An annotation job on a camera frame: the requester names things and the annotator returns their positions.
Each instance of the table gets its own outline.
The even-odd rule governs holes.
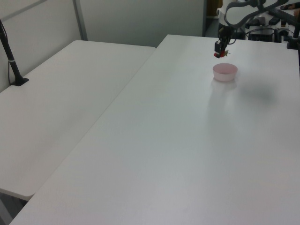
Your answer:
[[[0,192],[29,200],[154,52],[74,41],[0,94]]]
[[[168,35],[11,225],[298,225],[298,52],[216,40]]]

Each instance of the white robot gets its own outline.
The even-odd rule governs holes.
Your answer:
[[[283,4],[292,4],[300,0],[248,0],[239,2],[236,0],[223,0],[222,8],[217,10],[219,17],[219,40],[215,43],[215,56],[225,55],[225,49],[229,44],[235,29],[240,28],[250,18],[269,11]]]

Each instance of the pink bowl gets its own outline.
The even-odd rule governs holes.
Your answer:
[[[220,63],[215,65],[213,68],[214,78],[218,81],[231,81],[234,79],[238,68],[230,63]]]

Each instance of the cable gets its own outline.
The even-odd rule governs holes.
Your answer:
[[[9,85],[11,85],[10,77],[9,77],[9,68],[10,68],[10,66],[9,66],[9,62],[8,62],[8,82],[9,82]]]
[[[5,30],[5,28],[4,28],[3,23],[2,23],[1,20],[0,20],[0,25],[1,25],[2,29],[4,30],[6,40],[8,40],[8,34],[6,33],[6,30]]]
[[[235,30],[235,40],[232,43],[228,43],[227,45],[233,45],[236,42],[238,29]]]
[[[248,31],[247,33],[245,33],[245,35],[250,34],[252,32],[260,31],[260,30],[273,30],[273,31],[275,31],[275,29],[273,29],[273,28],[258,28],[258,29]]]

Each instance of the wall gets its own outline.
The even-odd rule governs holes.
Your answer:
[[[77,0],[87,38],[157,47],[167,34],[202,36],[204,0]]]
[[[2,22],[21,75],[81,39],[72,0],[47,0]],[[7,87],[8,60],[0,45],[0,92]]]

